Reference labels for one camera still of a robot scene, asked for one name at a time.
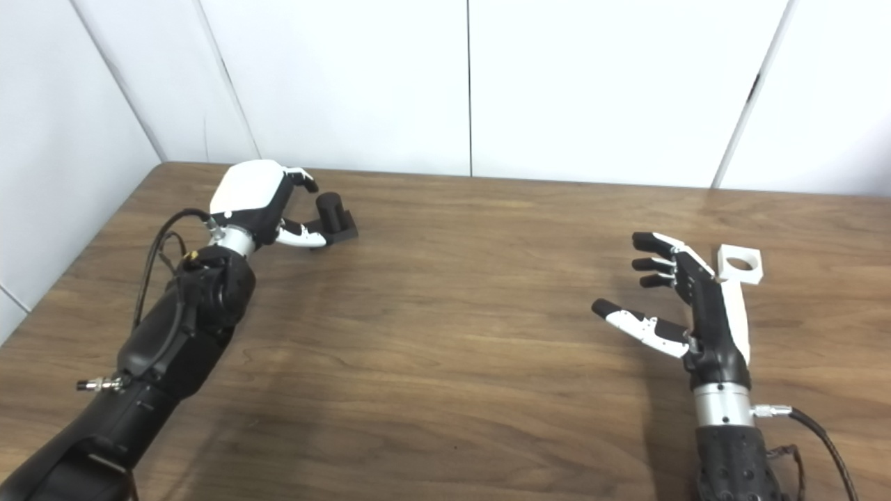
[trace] wooden table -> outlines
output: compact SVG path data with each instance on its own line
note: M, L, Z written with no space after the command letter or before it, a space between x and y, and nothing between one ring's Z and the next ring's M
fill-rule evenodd
M156 168L0 349L0 478L86 405L76 379L114 369L149 241L223 172ZM891 489L891 201L315 174L360 237L252 258L250 312L137 469L143 499L684 499L687 375L590 310L684 319L673 292L638 287L635 230L762 250L754 399L816 417L862 499ZM314 218L298 198L288 216ZM809 499L844 497L809 431L760 424L803 449ZM793 462L779 469L794 492Z

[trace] metal connector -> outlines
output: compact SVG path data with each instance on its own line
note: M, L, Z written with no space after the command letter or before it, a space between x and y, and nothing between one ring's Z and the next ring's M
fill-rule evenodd
M118 391L124 388L124 379L120 377L97 377L78 381L78 391Z
M754 417L776 417L778 415L790 414L792 414L792 406L772 406L770 404L752 406L752 415Z
M225 236L225 231L220 225L217 224L217 221L213 218L208 219L204 222L204 227L208 229L210 232L210 241L216 242L217 240L222 240Z

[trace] white 3d-printed part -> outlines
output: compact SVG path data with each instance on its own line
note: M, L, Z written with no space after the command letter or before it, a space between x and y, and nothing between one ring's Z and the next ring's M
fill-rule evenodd
M739 269L730 264L728 259L740 259L748 263L752 268ZM722 280L739 280L742 283L758 285L764 278L764 268L761 264L761 251L748 247L721 244L718 249L718 277Z

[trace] black cable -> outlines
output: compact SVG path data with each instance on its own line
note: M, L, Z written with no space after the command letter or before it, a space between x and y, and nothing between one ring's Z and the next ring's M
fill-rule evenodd
M791 454L798 464L798 495L797 501L805 501L806 483L805 483L805 462L801 459L801 453L795 444L772 448L767 451L767 459L776 459Z
M143 366L143 371L138 374L133 374L133 377L140 378L145 375L147 371L150 371L155 364L161 360L161 357L167 353L170 346L173 345L174 339L176 339L176 333L179 332L180 327L183 326L183 313L185 312L185 295L183 293L183 286L179 283L180 277L174 276L174 288L176 289L176 312L173 315L173 323L170 325L170 330L168 331L168 335L164 338L164 342L161 344L161 347L155 352L154 356L151 357L148 364Z
M164 266L166 266L168 270L170 270L171 274L175 274L176 267L174 266L173 261L167 257L167 254L164 253L164 246L167 245L167 241L171 238L176 238L176 240L179 242L180 259L185 255L185 242L183 241L183 237L180 236L180 234L177 232L170 231L165 233L164 238L161 239L161 246L160 249L158 249L158 259L160 259L161 262L164 263Z
M133 475L133 470L127 472L127 477L130 479L130 501L139 501L139 490L136 489L136 477Z
M151 242L151 247L149 248L149 255L145 260L145 269L143 270L143 282L139 288L139 294L136 295L136 307L133 311L133 326L131 331L135 331L136 327L139 326L139 323L143 321L143 306L145 304L145 293L149 288L149 280L151 279L151 267L155 263L155 258L158 255L158 249L161 244L165 240L165 236L167 232L170 230L170 227L173 226L176 221L179 221L186 216L195 216L201 219L201 222L207 222L210 220L210 214L201 209L183 209L174 214L167 220L164 225L161 226L158 233L155 235L155 239Z
M835 445L832 443L832 440L830 440L830 436L826 432L826 430L824 430L822 426L814 421L811 416L801 412L794 407L792 407L792 412L789 413L789 417L810 428L811 431L813 431L818 437L820 437L823 445L826 446L826 448L830 452L830 455L832 455L832 461L835 461L838 472L841 474L841 481L845 484L847 498L849 499L849 501L857 501L857 491L854 490L854 481L851 480L851 474L847 471L845 462L842 461L841 455L838 453L838 449L835 448Z

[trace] white robotic hand cover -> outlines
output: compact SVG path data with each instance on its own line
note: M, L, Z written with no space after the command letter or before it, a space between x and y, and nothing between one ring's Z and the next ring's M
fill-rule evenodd
M226 170L223 180L220 181L217 191L210 200L210 213L222 213L230 217L237 210L262 209L272 202L282 177L286 175L297 175L313 181L313 177L304 169L284 167L275 160L248 160L235 164ZM327 242L322 234L311 233L304 225L291 226L285 229L282 220L275 241L294 247L314 248L326 245Z
M680 255L687 257L686 262L697 268L699 279L715 280L715 271L712 267L680 240L658 233L635 234L634 247L640 251L656 252L660 256L660 258L636 259L633 262L634 269L657 272L641 279L641 285L644 287L659 285L670 287L683 297L687 289L685 285L693 278L686 273L686 270L679 269L681 265L677 257ZM728 280L721 282L720 285L733 344L748 364L751 351L748 341L748 317L740 282ZM690 349L690 330L682 325L655 316L647 318L643 313L621 308L606 300L597 300L593 310L607 323L662 353L680 358Z

